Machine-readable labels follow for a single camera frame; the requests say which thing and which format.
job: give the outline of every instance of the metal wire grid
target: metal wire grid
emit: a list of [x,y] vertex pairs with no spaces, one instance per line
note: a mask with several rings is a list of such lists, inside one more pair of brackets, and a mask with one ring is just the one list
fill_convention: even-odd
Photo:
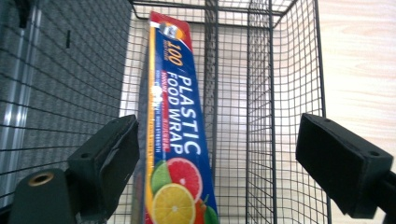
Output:
[[[321,114],[323,86],[320,83],[316,1],[273,1],[271,6],[267,1],[205,1],[199,5],[195,1],[134,1],[132,18],[126,1],[108,4],[76,2],[59,6],[47,3],[43,7],[42,18],[53,27],[37,25],[36,28],[40,36],[52,36],[45,39],[45,43],[49,43],[47,49],[56,49],[62,54],[42,56],[47,63],[56,65],[49,71],[41,72],[47,69],[45,63],[28,63],[27,66],[44,75],[53,75],[61,70],[62,73],[51,79],[52,82],[41,80],[37,84],[26,85],[25,81],[10,79],[8,71],[12,69],[1,66],[5,68],[1,70],[1,78],[8,83],[23,83],[22,86],[34,90],[41,88],[41,94],[46,96],[45,104],[29,103],[22,105],[23,108],[45,109],[40,113],[49,113],[46,120],[58,120],[53,122],[53,126],[36,122],[34,126],[40,127],[41,131],[37,128],[32,130],[29,142],[34,146],[20,146],[17,150],[33,152],[31,149],[36,148],[35,154],[29,156],[34,160],[40,157],[37,151],[44,152],[49,161],[58,157],[64,160],[102,124],[119,115],[113,108],[120,109],[120,116],[137,113],[137,94],[147,47],[147,22],[141,19],[147,17],[151,10],[156,10],[192,21],[194,60],[204,103],[221,223],[328,221],[330,214],[326,196],[294,160],[300,114],[305,111]],[[107,21],[102,18],[109,20],[109,27],[106,28]],[[15,28],[15,21],[14,24],[3,22],[1,29],[6,29],[18,39],[21,34]],[[70,49],[64,47],[69,30]],[[108,48],[98,52],[102,43],[107,43]],[[10,52],[15,52],[11,47],[10,44],[1,46],[2,57],[4,53],[9,57]],[[38,51],[45,48],[42,45],[33,47]],[[19,56],[13,55],[9,59],[17,61]],[[96,74],[103,74],[106,79],[97,80]],[[117,89],[108,87],[111,78],[114,78],[112,85],[119,85]],[[47,91],[49,85],[53,91]],[[7,103],[8,92],[3,89],[1,104]],[[103,103],[103,96],[108,94],[114,94],[109,97],[114,101]],[[53,95],[56,95],[54,102],[57,104],[50,100]],[[116,96],[120,97],[118,101],[114,99]],[[99,107],[91,107],[90,103],[95,105],[94,102]],[[60,142],[49,140],[44,144],[37,140],[41,137],[47,141],[45,130],[49,128],[59,131],[56,132],[58,135],[50,138]],[[62,133],[67,128],[78,132],[84,130],[85,133]],[[4,154],[9,148],[1,150]],[[37,164],[41,166],[44,163],[39,161]],[[129,222],[131,200],[132,183],[124,191],[110,223]]]

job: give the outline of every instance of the wire mesh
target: wire mesh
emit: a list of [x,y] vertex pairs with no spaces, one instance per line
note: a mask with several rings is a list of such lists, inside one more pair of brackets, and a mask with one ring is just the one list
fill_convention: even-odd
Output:
[[[38,0],[24,30],[14,1],[0,10],[0,206],[109,120],[138,116],[155,10],[191,24],[220,223],[331,222],[294,152],[301,114],[323,115],[315,0]],[[108,223],[133,220],[132,200],[130,182]]]

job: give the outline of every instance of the lemon slice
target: lemon slice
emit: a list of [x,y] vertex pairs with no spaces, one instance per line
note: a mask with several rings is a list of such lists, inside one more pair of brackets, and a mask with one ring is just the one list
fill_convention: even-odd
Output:
[[190,192],[179,184],[167,184],[154,196],[152,218],[156,224],[192,224],[195,204]]

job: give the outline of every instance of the wire basket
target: wire basket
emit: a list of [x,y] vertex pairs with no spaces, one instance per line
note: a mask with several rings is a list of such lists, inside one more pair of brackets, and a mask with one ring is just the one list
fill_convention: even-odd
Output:
[[[295,160],[325,116],[317,0],[0,2],[0,207],[32,172],[137,114],[151,10],[188,21],[220,223],[331,223]],[[108,223],[129,223],[132,181]]]

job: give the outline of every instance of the shopping cart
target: shopping cart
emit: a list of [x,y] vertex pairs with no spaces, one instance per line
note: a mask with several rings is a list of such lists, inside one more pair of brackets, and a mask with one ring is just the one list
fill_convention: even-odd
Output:
[[[0,1],[0,207],[139,116],[151,10],[191,25],[220,222],[331,223],[295,160],[301,115],[325,116],[317,0]],[[108,223],[131,221],[132,185]]]

